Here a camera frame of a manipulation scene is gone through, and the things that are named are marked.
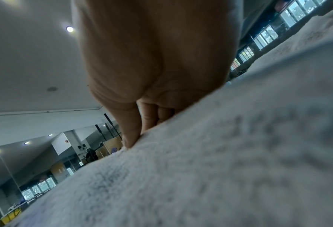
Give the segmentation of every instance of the recessed light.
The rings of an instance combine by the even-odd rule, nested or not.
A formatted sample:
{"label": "recessed light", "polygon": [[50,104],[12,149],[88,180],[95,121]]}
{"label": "recessed light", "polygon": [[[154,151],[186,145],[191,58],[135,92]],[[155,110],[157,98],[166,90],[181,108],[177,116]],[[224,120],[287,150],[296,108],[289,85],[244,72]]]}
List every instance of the recessed light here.
{"label": "recessed light", "polygon": [[68,27],[67,27],[67,31],[69,31],[69,32],[74,32],[74,28],[72,28],[71,26],[68,26]]}

